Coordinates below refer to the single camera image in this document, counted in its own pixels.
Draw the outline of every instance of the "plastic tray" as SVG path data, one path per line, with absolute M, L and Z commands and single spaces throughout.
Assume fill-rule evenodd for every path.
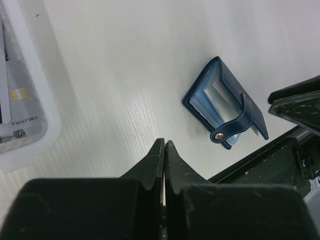
M 18 1 L 0 0 L 0 14 L 12 43 L 14 58 L 24 63 L 45 119 L 38 134 L 0 144 L 0 170 L 8 173 L 27 166 L 29 159 L 55 144 L 61 130 L 61 119 Z

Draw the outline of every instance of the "card chip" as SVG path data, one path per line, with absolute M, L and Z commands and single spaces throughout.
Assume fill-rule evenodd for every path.
M 28 90 L 25 87 L 11 90 L 10 95 L 14 101 L 29 98 Z

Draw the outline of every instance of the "white table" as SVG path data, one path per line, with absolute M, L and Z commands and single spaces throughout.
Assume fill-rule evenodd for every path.
M 118 177 L 156 138 L 173 140 L 205 178 L 266 144 L 247 131 L 226 150 L 181 104 L 215 56 L 261 108 L 270 140 L 294 125 L 268 114 L 269 94 L 320 73 L 317 0 L 19 2 L 62 131 L 30 166 L 0 172 L 2 217 L 28 180 Z

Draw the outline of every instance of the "blue card holder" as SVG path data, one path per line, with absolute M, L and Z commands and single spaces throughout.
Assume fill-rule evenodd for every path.
M 210 131 L 211 141 L 228 150 L 250 128 L 269 138 L 262 112 L 218 56 L 205 66 L 182 103 Z

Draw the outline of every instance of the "white plastic tray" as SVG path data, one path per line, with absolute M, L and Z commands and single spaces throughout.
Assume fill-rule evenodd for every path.
M 16 57 L 25 63 L 47 121 L 41 138 L 33 139 L 35 142 L 22 140 L 17 143 L 18 146 L 11 146 L 11 150 L 1 152 L 0 149 L 0 170 L 7 173 L 27 166 L 30 158 L 51 148 L 60 134 L 61 120 L 18 2 L 2 0 L 0 12 L 4 26 L 11 29 L 16 46 Z

